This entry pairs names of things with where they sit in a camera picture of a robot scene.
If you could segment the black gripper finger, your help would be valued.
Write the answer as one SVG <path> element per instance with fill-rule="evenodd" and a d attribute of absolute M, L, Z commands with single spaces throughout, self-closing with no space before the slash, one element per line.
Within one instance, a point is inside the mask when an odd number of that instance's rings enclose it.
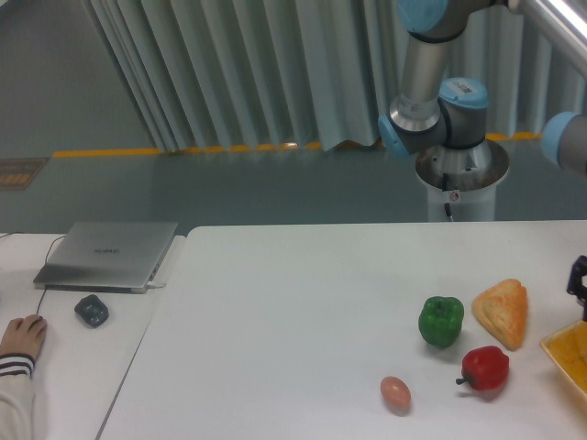
<path fill-rule="evenodd" d="M 586 272 L 587 272 L 587 257 L 584 255 L 579 256 L 571 265 L 570 276 L 567 282 L 566 292 L 576 298 L 578 304 L 582 307 L 583 321 L 587 317 L 587 305 L 586 305 Z"/>

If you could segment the white striped sleeve forearm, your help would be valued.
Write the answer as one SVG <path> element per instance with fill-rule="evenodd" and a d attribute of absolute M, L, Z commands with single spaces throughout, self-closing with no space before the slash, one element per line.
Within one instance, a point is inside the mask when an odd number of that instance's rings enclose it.
<path fill-rule="evenodd" d="M 1 356 L 1 438 L 33 438 L 35 387 L 32 373 L 35 361 L 30 355 Z"/>

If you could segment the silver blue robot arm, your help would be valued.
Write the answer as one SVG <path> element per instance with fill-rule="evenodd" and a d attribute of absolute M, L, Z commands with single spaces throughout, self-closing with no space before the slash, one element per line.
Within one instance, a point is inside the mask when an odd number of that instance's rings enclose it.
<path fill-rule="evenodd" d="M 428 190 L 429 219 L 494 219 L 496 186 L 508 171 L 504 149 L 486 138 L 488 94 L 473 79 L 443 79 L 449 43 L 470 15 L 503 5 L 535 26 L 586 79 L 586 10 L 575 1 L 399 1 L 409 34 L 399 94 L 379 117 L 383 145 L 397 157 L 417 155 L 416 174 Z M 563 112 L 543 128 L 543 155 L 586 178 L 586 115 Z"/>

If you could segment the person's hand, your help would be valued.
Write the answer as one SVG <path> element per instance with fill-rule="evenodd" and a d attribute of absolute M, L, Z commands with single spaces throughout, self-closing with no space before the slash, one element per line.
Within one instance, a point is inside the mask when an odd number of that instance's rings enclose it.
<path fill-rule="evenodd" d="M 22 355 L 37 360 L 47 333 L 47 321 L 39 315 L 9 322 L 1 338 L 1 355 Z"/>

